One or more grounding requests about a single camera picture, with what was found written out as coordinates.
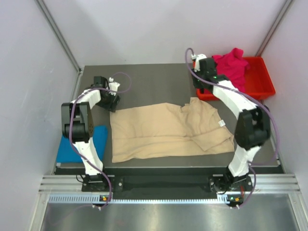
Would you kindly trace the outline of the beige t shirt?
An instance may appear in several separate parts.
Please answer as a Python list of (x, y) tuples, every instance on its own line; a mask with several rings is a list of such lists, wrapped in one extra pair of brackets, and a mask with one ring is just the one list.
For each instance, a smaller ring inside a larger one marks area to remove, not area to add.
[(234, 136), (218, 110), (191, 97), (184, 106), (159, 103), (110, 115), (112, 162), (234, 152)]

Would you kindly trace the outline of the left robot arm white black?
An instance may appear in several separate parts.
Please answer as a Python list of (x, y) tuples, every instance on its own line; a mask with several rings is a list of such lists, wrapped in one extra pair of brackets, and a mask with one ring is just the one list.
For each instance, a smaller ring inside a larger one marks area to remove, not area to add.
[(99, 191), (109, 186), (109, 179), (102, 175), (103, 163), (94, 146), (94, 123), (91, 110), (99, 106), (114, 113), (120, 101), (118, 88), (120, 83), (113, 77), (106, 79), (95, 76), (93, 84), (86, 88), (76, 100), (61, 105), (62, 134), (68, 138), (73, 149), (78, 151), (85, 166), (87, 176), (95, 176), (92, 185)]

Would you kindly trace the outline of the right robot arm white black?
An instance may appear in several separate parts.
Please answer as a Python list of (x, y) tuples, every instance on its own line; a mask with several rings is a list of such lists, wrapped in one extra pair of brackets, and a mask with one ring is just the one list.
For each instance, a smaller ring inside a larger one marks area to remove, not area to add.
[(191, 59), (197, 86), (220, 99), (237, 119), (234, 133), (237, 147), (224, 174), (225, 186), (237, 190), (247, 177), (249, 164), (270, 137), (270, 117), (264, 108), (238, 94), (238, 89), (225, 75), (217, 73), (213, 58), (193, 54)]

